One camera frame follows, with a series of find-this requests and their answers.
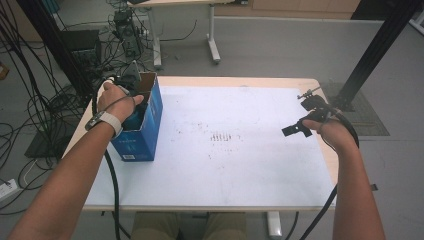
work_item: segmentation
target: tabletop surface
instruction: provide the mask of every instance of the tabletop surface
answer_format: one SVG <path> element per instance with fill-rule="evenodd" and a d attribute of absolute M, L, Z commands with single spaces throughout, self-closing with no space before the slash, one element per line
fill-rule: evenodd
<path fill-rule="evenodd" d="M 122 162 L 108 147 L 122 209 L 270 211 L 323 205 L 337 174 L 334 155 L 322 151 L 316 135 L 281 132 L 306 114 L 296 96 L 299 89 L 315 88 L 315 80 L 158 79 L 164 109 L 155 161 Z M 90 117 L 85 115 L 81 122 Z M 79 126 L 72 141 L 84 131 Z M 85 209 L 112 206 L 103 161 Z"/>

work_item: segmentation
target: person's right arm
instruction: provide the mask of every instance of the person's right arm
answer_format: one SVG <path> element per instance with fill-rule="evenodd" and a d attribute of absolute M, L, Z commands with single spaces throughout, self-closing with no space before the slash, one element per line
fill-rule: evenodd
<path fill-rule="evenodd" d="M 304 120 L 303 125 L 320 133 L 339 157 L 333 239 L 385 239 L 362 156 L 353 137 L 337 120 L 323 125 Z"/>

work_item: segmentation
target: power strip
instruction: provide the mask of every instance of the power strip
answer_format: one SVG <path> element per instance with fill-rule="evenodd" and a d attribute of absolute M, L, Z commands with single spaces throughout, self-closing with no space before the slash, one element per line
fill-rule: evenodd
<path fill-rule="evenodd" d="M 15 179 L 9 180 L 8 183 L 9 184 L 3 183 L 0 186 L 0 202 L 19 192 L 20 190 L 16 185 Z"/>

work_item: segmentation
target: person's left hand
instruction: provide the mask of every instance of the person's left hand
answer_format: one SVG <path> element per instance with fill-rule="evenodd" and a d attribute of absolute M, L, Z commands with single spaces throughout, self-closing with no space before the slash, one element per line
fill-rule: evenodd
<path fill-rule="evenodd" d="M 123 123 L 125 119 L 127 119 L 127 117 L 129 117 L 133 113 L 135 106 L 140 104 L 141 101 L 143 101 L 142 95 L 138 95 L 135 97 L 131 97 L 131 96 L 125 97 L 126 94 L 124 93 L 124 91 L 122 91 L 121 88 L 119 88 L 113 83 L 105 82 L 103 84 L 103 87 L 105 91 L 102 93 L 102 96 L 100 96 L 99 98 L 99 102 L 97 103 L 97 108 L 99 111 L 102 111 L 105 108 L 107 108 L 106 112 L 117 117 L 121 123 Z"/>

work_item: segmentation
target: blue box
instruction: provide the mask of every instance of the blue box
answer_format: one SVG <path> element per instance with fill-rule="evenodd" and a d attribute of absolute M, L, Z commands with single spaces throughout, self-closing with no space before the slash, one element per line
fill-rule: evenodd
<path fill-rule="evenodd" d="M 142 104 L 147 105 L 143 122 L 138 130 L 123 130 L 112 140 L 116 151 L 125 162 L 153 161 L 155 158 L 160 120 L 162 117 L 162 98 L 156 73 L 141 73 L 137 91 L 144 95 Z"/>

